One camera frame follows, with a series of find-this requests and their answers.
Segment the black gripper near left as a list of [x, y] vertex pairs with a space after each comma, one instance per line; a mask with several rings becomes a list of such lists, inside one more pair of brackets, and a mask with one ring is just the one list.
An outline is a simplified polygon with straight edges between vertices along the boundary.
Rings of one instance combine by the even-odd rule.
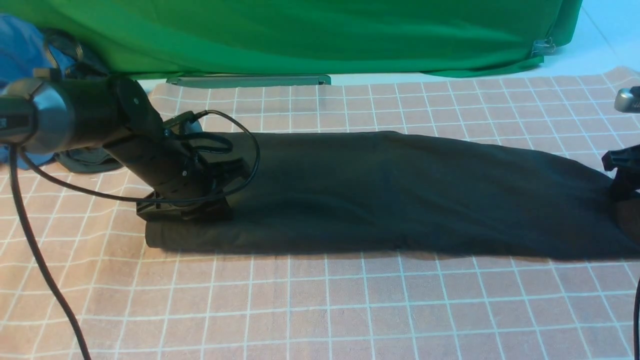
[[250, 176], [243, 158], [208, 162], [194, 146], [169, 137], [134, 135], [103, 148], [153, 189], [135, 203], [137, 216], [148, 223], [230, 220], [224, 188]]

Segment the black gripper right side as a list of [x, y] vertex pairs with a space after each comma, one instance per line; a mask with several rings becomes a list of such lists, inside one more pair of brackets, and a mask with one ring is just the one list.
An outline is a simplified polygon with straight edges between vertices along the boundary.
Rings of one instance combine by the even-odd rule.
[[605, 171], [615, 170], [609, 187], [615, 219], [628, 236], [640, 234], [640, 146], [610, 150], [602, 157]]

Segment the black robot arm near left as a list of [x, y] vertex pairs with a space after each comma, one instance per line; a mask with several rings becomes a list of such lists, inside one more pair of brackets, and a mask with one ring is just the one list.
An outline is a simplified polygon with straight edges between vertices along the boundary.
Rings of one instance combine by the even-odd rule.
[[112, 196], [135, 203], [147, 222], [196, 221], [233, 216], [227, 196], [244, 189], [261, 160], [258, 141], [254, 164], [243, 158], [210, 162], [205, 153], [228, 155], [226, 137], [190, 130], [199, 119], [215, 115], [235, 123], [221, 111], [186, 111], [162, 120], [135, 80], [32, 77], [16, 80], [1, 94], [1, 143], [14, 157], [102, 148], [151, 187], [144, 198]]

